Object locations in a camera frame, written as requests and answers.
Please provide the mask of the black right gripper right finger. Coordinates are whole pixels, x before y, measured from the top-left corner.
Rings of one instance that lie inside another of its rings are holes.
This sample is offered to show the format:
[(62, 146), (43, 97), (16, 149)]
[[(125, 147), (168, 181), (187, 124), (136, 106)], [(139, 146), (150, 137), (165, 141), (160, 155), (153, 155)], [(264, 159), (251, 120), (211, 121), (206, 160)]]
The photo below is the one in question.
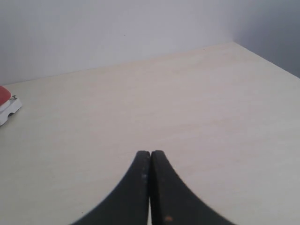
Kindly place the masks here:
[(150, 208), (153, 225), (232, 224), (187, 187), (161, 150), (151, 153)]

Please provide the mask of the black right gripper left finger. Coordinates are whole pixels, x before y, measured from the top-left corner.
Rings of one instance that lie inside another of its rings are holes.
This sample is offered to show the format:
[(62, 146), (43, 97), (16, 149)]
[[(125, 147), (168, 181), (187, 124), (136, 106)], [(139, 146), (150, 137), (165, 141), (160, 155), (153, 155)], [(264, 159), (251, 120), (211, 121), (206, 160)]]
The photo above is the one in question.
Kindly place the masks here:
[(149, 196), (150, 153), (138, 151), (113, 191), (75, 225), (146, 225)]

